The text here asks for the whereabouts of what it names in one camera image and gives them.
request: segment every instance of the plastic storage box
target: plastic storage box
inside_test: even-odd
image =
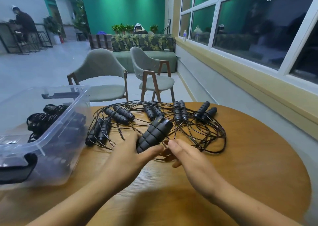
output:
[[[67,182],[92,121],[89,86],[30,88],[0,103],[0,190]],[[34,142],[26,120],[47,104],[68,105]]]

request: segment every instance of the gray upholstered chair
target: gray upholstered chair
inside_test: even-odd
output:
[[[172,102],[174,102],[175,95],[173,93],[173,84],[175,81],[171,78],[169,61],[150,58],[139,47],[132,47],[130,49],[130,54],[135,75],[138,79],[142,80],[139,85],[139,88],[141,89],[140,100],[144,100],[146,91],[153,91],[152,100],[154,100],[155,95],[157,95],[157,100],[161,101],[160,92],[170,89]],[[168,76],[160,75],[163,64],[167,65]],[[157,75],[153,71],[156,67],[159,67]]]
[[[70,73],[67,76],[67,79],[70,85],[73,84],[72,79],[74,80],[75,84],[79,85],[79,82],[83,80],[105,75],[119,76],[124,78],[125,86],[93,86],[89,90],[89,101],[110,101],[120,98],[126,98],[128,101],[127,71],[118,62],[116,57],[113,55],[113,52],[107,49],[95,49],[90,51],[81,67]]]

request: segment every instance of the table top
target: table top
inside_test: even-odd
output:
[[[197,110],[201,102],[188,102]],[[284,215],[301,221],[311,198],[308,173],[292,147],[265,124],[234,109],[217,107],[216,120],[224,127],[227,147],[219,155],[206,154],[231,184]],[[92,107],[94,113],[100,107]],[[134,112],[146,119],[142,112]],[[138,128],[144,132],[147,127]],[[131,130],[124,130],[124,136]],[[110,138],[122,139],[112,128]],[[177,138],[188,140],[177,132]],[[208,149],[220,147],[222,139]],[[0,192],[1,225],[25,225],[78,189],[100,171],[109,152],[84,148],[69,181],[58,187],[21,188]],[[137,179],[111,198],[88,225],[236,225],[190,185],[182,167],[151,161]]]

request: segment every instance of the window frame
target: window frame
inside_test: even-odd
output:
[[[225,51],[221,51],[219,49],[213,48],[213,39],[215,36],[216,26],[217,26],[217,20],[220,12],[220,6],[221,2],[227,1],[227,0],[208,0],[201,4],[198,4],[194,6],[194,0],[192,0],[192,6],[190,9],[187,9],[185,11],[181,11],[182,9],[182,1],[181,0],[181,7],[180,7],[180,17],[179,17],[179,29],[178,29],[178,36],[180,35],[180,24],[181,24],[181,15],[191,13],[190,15],[190,25],[189,25],[189,34],[187,35],[186,41],[197,45],[199,47],[205,48],[211,52],[214,52],[216,54],[219,54],[223,57],[226,57],[228,59],[234,60],[238,63],[241,63],[243,65],[246,65],[250,68],[256,69],[260,72],[266,73],[270,76],[273,76],[277,79],[283,80],[289,84],[293,84],[299,88],[302,88],[306,91],[309,91],[315,95],[318,95],[318,84],[315,84],[313,82],[307,81],[305,79],[301,79],[299,77],[293,76],[290,73],[297,57],[299,56],[301,50],[303,49],[307,39],[309,38],[309,35],[311,34],[315,24],[318,21],[318,7],[316,4],[318,4],[318,0],[313,0],[308,12],[304,18],[303,23],[301,24],[291,46],[288,49],[288,52],[280,66],[280,69],[277,71],[275,69],[272,69],[270,67],[267,67],[265,65],[250,61],[248,59],[241,58],[236,55],[232,55],[230,53],[227,53]],[[215,4],[214,14],[213,14],[213,22],[211,27],[211,33],[210,33],[210,39],[209,39],[209,45],[206,46],[204,44],[198,43],[196,41],[190,40],[190,31],[192,30],[192,16],[193,12],[197,11],[199,9],[211,6]]]

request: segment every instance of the high table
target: high table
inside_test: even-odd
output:
[[[188,102],[186,107],[197,110],[201,104]],[[255,118],[214,106],[215,118],[226,130],[227,147],[219,155],[206,154],[208,159],[235,187],[301,222],[310,203],[311,186],[300,157],[280,135]],[[92,107],[92,113],[99,108]],[[134,114],[147,120],[144,113]],[[139,129],[144,132],[147,127]],[[122,141],[115,128],[110,138],[116,143]],[[188,140],[181,133],[177,138]],[[220,144],[217,141],[209,147]],[[97,146],[85,148],[66,184],[0,192],[0,224],[18,226],[34,220],[87,184],[108,156],[108,151]],[[182,167],[171,165],[149,162],[137,179],[110,199],[88,225],[236,225],[191,187]]]

